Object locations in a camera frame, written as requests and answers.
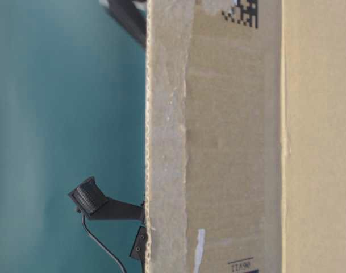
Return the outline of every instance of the corrugated cardboard edge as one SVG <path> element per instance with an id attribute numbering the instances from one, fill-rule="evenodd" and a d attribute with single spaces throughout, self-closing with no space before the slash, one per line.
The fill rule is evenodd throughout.
<path id="1" fill-rule="evenodd" d="M 185 272 L 185 74 L 195 0 L 148 0 L 145 119 L 145 190 L 148 233 L 145 271 Z M 167 33 L 179 33 L 179 37 Z M 160 77 L 154 78 L 154 69 Z M 164 193 L 163 203 L 155 194 Z"/>
<path id="2" fill-rule="evenodd" d="M 150 256 L 151 256 L 151 225 L 150 225 L 150 213 L 149 213 L 149 201 L 150 201 L 150 195 L 149 195 L 149 186 L 150 186 L 150 180 L 149 180 L 149 133 L 150 133 L 150 32 L 151 32 L 151 2 L 152 0 L 147 0 L 147 24 L 146 24 L 146 31 L 147 31 L 147 38 L 146 38 L 146 90 L 145 90 L 145 221 L 146 221 L 146 227 L 147 227 L 147 234 L 148 234 L 148 240 L 146 243 L 146 253 L 145 253 L 145 272 L 149 272 L 149 262 L 150 262 Z"/>

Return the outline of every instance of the cable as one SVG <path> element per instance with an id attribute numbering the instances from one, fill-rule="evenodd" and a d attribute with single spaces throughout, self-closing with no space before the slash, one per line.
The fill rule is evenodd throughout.
<path id="1" fill-rule="evenodd" d="M 121 272 L 127 273 L 122 262 L 88 229 L 88 227 L 86 226 L 86 218 L 84 214 L 82 214 L 82 225 L 88 236 L 91 237 L 91 239 L 94 240 L 105 252 L 107 252 L 107 254 L 119 265 Z"/>

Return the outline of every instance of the white tape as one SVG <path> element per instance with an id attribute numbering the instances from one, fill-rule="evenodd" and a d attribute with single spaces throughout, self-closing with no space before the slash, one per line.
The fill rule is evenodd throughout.
<path id="1" fill-rule="evenodd" d="M 195 248 L 195 259 L 194 259 L 194 271 L 193 273 L 199 273 L 199 267 L 201 266 L 203 258 L 203 248 L 205 246 L 205 229 L 198 229 L 198 243 Z"/>

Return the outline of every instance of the torn cardboard edge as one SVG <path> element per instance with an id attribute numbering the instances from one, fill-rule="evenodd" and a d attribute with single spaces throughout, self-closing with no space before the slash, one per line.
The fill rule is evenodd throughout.
<path id="1" fill-rule="evenodd" d="M 159 98 L 159 94 L 167 94 L 167 93 L 173 93 L 178 88 L 180 90 L 185 90 L 185 69 L 187 64 L 187 58 L 188 58 L 188 50 L 190 45 L 190 35 L 191 35 L 191 26 L 193 24 L 193 15 L 194 15 L 194 5 L 195 0 L 189 0 L 189 1 L 169 1 L 169 3 L 166 6 L 161 6 L 157 4 L 156 2 L 152 0 L 147 1 L 147 57 L 146 57 L 146 71 L 147 71 L 147 80 L 146 80 L 146 127 L 145 127 L 145 195 L 146 195 L 146 203 L 145 203 L 145 210 L 146 210 L 146 226 L 147 226 L 147 233 L 148 233 L 148 242 L 147 242 L 147 252 L 146 252 L 146 264 L 145 264 L 145 271 L 146 272 L 152 272 L 153 268 L 151 267 L 151 258 L 154 256 L 154 253 L 152 253 L 152 246 L 154 242 L 152 241 L 152 237 L 154 233 L 159 232 L 169 232 L 169 231 L 162 231 L 162 230 L 156 230 L 153 226 L 154 220 L 159 221 L 161 219 L 164 219 L 164 212 L 161 212 L 161 217 L 159 217 L 159 212 L 157 212 L 156 218 L 151 219 L 151 208 L 150 208 L 150 202 L 151 202 L 151 190 L 150 188 L 153 187 L 152 185 L 152 179 L 151 179 L 151 164 L 152 164 L 152 153 L 151 153 L 151 143 L 152 140 L 154 140 L 154 145 L 159 145 L 161 147 L 165 147 L 165 150 L 170 150 L 168 146 L 174 147 L 175 151 L 181 151 L 182 154 L 175 154 L 175 157 L 181 158 L 182 162 L 172 162 L 174 161 L 174 157 L 169 157 L 169 155 L 159 155 L 163 157 L 163 159 L 166 159 L 167 161 L 170 160 L 169 168 L 164 167 L 164 160 L 159 160 L 154 162 L 155 168 L 159 168 L 164 170 L 164 177 L 175 177 L 175 173 L 181 173 L 182 177 L 179 179 L 180 182 L 183 183 L 174 183 L 173 181 L 168 181 L 166 187 L 166 194 L 169 196 L 175 196 L 176 197 L 176 203 L 179 203 L 181 206 L 177 207 L 175 219 L 176 221 L 180 221 L 178 225 L 176 225 L 176 228 L 179 230 L 179 232 L 170 234 L 169 238 L 171 238 L 173 243 L 176 243 L 180 239 L 181 244 L 181 251 L 180 256 L 178 255 L 178 258 L 175 260 L 170 261 L 164 261 L 160 260 L 158 263 L 162 263 L 163 265 L 155 264 L 155 270 L 159 270 L 157 267 L 161 268 L 168 268 L 168 267 L 174 267 L 177 272 L 183 272 L 183 270 L 186 268 L 186 251 L 187 251 L 187 241 L 184 238 L 180 238 L 180 234 L 186 233 L 186 226 L 187 226 L 187 214 L 186 214 L 186 205 L 185 205 L 185 166 L 187 162 L 187 156 L 186 156 L 186 149 L 182 149 L 183 146 L 186 144 L 186 131 L 185 131 L 185 120 L 184 120 L 184 97 L 180 98 L 179 101 L 170 100 L 167 97 Z M 180 15 L 181 20 L 179 22 L 176 22 L 174 20 L 174 16 L 172 14 Z M 174 30 L 176 33 L 180 33 L 181 36 L 177 37 L 174 41 L 170 41 L 172 43 L 176 43 L 179 45 L 177 48 L 177 52 L 170 52 L 170 53 L 176 53 L 177 58 L 172 62 L 171 59 L 166 60 L 164 58 L 154 59 L 154 56 L 164 56 L 168 54 L 165 49 L 165 44 L 161 43 L 163 39 L 159 39 L 159 35 L 163 35 L 162 33 L 157 33 L 157 28 L 152 28 L 152 23 L 154 21 L 159 21 L 162 24 L 174 26 Z M 155 41 L 154 48 L 152 48 L 151 41 Z M 153 76 L 153 70 L 154 68 L 159 67 L 163 73 L 161 74 L 161 78 L 155 78 Z M 168 69 L 175 69 L 175 73 L 178 75 L 178 77 L 175 78 L 174 81 L 172 81 L 169 76 L 172 75 L 172 71 L 169 71 Z M 155 90 L 155 97 L 152 97 L 152 88 Z M 176 127 L 168 127 L 162 125 L 161 131 L 164 132 L 164 134 L 171 134 L 171 135 L 177 135 L 176 138 L 170 138 L 168 142 L 165 141 L 165 139 L 160 139 L 159 132 L 157 130 L 153 131 L 151 129 L 151 119 L 153 116 L 154 109 L 151 108 L 152 100 L 163 100 L 165 102 L 169 101 L 170 108 L 173 109 L 173 111 L 169 112 L 169 116 L 167 116 L 167 119 L 170 121 L 175 121 L 175 124 L 178 124 Z M 170 219 L 172 222 L 174 222 L 174 216 L 171 216 L 172 219 Z M 161 252 L 166 253 L 166 255 L 170 255 L 169 249 L 163 249 L 160 250 Z"/>

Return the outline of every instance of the black object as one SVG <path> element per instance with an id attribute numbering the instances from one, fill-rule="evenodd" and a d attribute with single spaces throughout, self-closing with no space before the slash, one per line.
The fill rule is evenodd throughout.
<path id="1" fill-rule="evenodd" d="M 135 260 L 141 261 L 141 266 L 143 272 L 145 272 L 145 252 L 146 252 L 146 241 L 148 235 L 146 232 L 146 227 L 141 226 L 137 232 L 134 246 L 131 249 L 130 257 Z"/>
<path id="2" fill-rule="evenodd" d="M 141 206 L 136 206 L 106 197 L 97 187 L 93 176 L 87 178 L 68 195 L 77 205 L 76 211 L 82 213 L 82 225 L 88 236 L 112 257 L 119 265 L 122 273 L 126 273 L 122 262 L 88 229 L 85 218 L 87 217 L 90 220 L 140 220 L 145 224 L 144 203 Z M 143 272 L 145 272 L 146 240 L 146 228 L 141 226 L 135 238 L 130 257 L 141 261 Z"/>
<path id="3" fill-rule="evenodd" d="M 146 19 L 131 0 L 108 0 L 108 13 L 143 47 L 146 48 Z"/>
<path id="4" fill-rule="evenodd" d="M 226 21 L 253 27 L 253 19 L 255 19 L 255 28 L 259 28 L 259 0 L 246 0 L 247 4 L 243 4 L 242 0 L 237 0 L 237 4 L 231 6 L 229 11 L 222 11 L 222 15 Z"/>

